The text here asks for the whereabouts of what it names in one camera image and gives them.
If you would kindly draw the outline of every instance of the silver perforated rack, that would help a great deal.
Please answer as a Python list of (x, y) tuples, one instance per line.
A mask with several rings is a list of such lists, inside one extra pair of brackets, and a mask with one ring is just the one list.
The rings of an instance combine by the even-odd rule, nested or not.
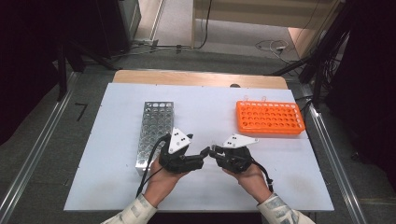
[[(143, 175), (148, 165), (149, 154), (157, 140), (171, 133), (174, 126), (173, 102), (145, 102), (137, 150), (136, 170)], [(155, 150), (153, 159), (160, 154), (161, 143)]]

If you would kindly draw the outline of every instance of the wooden board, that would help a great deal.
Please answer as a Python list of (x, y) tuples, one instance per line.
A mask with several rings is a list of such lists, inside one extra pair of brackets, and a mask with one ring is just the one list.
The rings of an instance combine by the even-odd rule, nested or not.
[(114, 76), (113, 82), (213, 87), (230, 87), (232, 84), (238, 84), (242, 88), (288, 89), (283, 77), (158, 70), (120, 70)]

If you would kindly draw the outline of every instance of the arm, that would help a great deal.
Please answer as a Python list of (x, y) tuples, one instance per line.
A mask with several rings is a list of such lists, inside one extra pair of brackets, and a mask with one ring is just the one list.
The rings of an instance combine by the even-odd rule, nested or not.
[(314, 223), (302, 213), (289, 208), (279, 196), (268, 189), (262, 171), (257, 165), (251, 164), (249, 168), (241, 174), (234, 174), (225, 169), (223, 169), (223, 171), (235, 177), (238, 184), (259, 203), (257, 207), (269, 223)]
[(177, 181), (187, 173), (172, 174), (161, 167), (158, 158), (151, 164), (150, 173), (154, 175), (149, 181), (146, 191), (140, 194), (122, 212), (104, 221), (102, 224), (146, 224), (157, 212), (157, 206), (169, 195)]

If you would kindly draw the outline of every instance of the white sleeve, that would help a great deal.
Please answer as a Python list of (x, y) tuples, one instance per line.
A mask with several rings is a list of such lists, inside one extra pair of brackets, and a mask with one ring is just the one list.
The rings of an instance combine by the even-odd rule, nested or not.
[(146, 224), (156, 212), (157, 209), (140, 194), (122, 212), (102, 224)]
[(257, 205), (262, 215), (270, 224), (313, 224), (314, 222), (299, 211), (292, 210), (275, 193), (265, 202)]

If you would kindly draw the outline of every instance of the hand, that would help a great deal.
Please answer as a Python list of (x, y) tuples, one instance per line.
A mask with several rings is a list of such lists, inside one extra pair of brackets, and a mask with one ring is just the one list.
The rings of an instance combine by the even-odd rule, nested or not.
[(258, 203), (265, 202), (271, 195), (272, 192), (268, 189), (265, 183), (264, 176), (262, 175), (262, 170), (255, 165), (251, 164), (245, 172), (240, 174), (235, 174), (226, 169), (222, 169), (228, 175), (236, 178), (238, 184)]
[[(150, 166), (150, 174), (152, 175), (162, 168), (163, 167), (159, 163), (159, 158), (157, 158)], [(177, 181), (186, 174), (187, 173), (173, 174), (163, 168), (148, 181), (148, 187), (145, 192), (146, 200), (152, 206), (157, 207), (158, 204), (169, 195)]]

